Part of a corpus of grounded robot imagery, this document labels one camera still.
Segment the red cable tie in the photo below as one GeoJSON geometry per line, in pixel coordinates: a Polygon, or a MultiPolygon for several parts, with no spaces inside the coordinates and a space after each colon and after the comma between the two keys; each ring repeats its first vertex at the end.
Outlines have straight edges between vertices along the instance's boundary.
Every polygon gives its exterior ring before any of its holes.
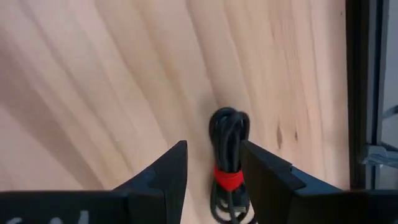
{"type": "Polygon", "coordinates": [[[236,173],[229,173],[219,170],[214,166],[214,177],[217,183],[227,191],[233,191],[243,184],[242,170],[236,173]]]}

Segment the wooden surface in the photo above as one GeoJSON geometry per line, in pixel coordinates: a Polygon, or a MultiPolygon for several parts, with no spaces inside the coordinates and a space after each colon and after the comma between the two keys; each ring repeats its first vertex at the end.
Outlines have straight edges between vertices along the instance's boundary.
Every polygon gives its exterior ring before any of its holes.
{"type": "Polygon", "coordinates": [[[207,126],[349,187],[344,0],[1,0],[0,190],[112,189],[180,139],[211,223],[207,126]]]}

